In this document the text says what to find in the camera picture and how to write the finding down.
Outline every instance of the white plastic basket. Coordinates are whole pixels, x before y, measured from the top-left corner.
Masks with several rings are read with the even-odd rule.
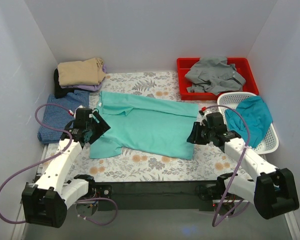
[[[221,96],[219,96],[217,100],[218,105],[226,105],[230,108],[237,108],[238,104],[242,102],[243,100],[251,97],[256,96],[255,94],[251,92],[246,91],[236,91],[236,92],[228,92],[224,93]],[[219,107],[219,112],[223,116],[224,122],[227,124],[226,117],[225,117],[225,111],[227,109],[225,107]],[[269,154],[277,150],[279,146],[279,140],[278,136],[276,134],[274,125],[271,123],[268,132],[266,133],[264,139],[260,142],[260,144],[254,148],[253,150],[261,155],[261,154]]]

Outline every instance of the tan folded garment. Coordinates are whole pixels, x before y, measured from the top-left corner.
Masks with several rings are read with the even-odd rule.
[[[91,58],[86,61],[61,62],[58,65],[60,86],[98,85],[106,74],[102,71],[104,61]]]

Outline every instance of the red plastic bin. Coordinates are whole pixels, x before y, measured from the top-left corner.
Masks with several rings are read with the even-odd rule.
[[[178,58],[176,60],[179,90],[182,100],[217,100],[219,95],[214,95],[210,92],[188,92],[187,87],[192,85],[192,82],[186,79],[185,75],[189,72],[190,68],[200,60],[200,58],[186,57]],[[235,64],[236,71],[240,73],[246,80],[242,90],[244,92],[250,92],[255,95],[259,95],[258,87],[255,82],[255,78],[249,66],[249,62],[244,57],[229,57],[228,64]]]

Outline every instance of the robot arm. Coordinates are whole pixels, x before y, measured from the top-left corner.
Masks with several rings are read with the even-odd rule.
[[[70,147],[54,158],[45,173],[33,187],[26,186],[22,192],[22,204],[27,223],[59,228],[67,216],[68,208],[81,197],[93,197],[94,178],[89,175],[77,175],[63,187],[66,176],[76,157],[86,143],[94,143],[109,130],[109,125],[98,111],[78,108],[75,120],[65,127],[72,135]],[[57,151],[60,152],[69,143],[69,136],[61,135]]]
[[[200,145],[213,142],[237,161],[245,146],[244,140],[235,131],[227,130],[219,112],[207,114],[203,124],[195,122],[187,141]],[[299,208],[295,179],[290,170],[268,163],[250,148],[245,152],[241,167],[252,179],[235,176],[228,192],[254,204],[263,218],[270,219]],[[225,191],[231,176],[232,173],[226,173],[217,178],[218,192]]]

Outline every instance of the floral pattern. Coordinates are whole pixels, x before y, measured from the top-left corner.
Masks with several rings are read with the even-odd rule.
[[[200,108],[216,103],[181,100],[176,72],[108,74],[102,83],[101,91],[196,103]],[[99,91],[91,93],[89,107],[96,107],[98,101]],[[53,155],[57,148],[57,143],[49,144],[45,155]],[[71,166],[66,181],[73,179],[77,174],[89,174],[97,182],[215,180],[221,174],[233,172],[237,165],[236,161],[213,144],[195,145],[192,160],[161,156],[125,147],[122,148],[121,155],[115,157],[90,159],[89,156],[90,146],[86,144]],[[43,173],[47,167],[48,164],[42,164],[38,169],[39,173]],[[239,168],[238,174],[250,178],[242,168]]]

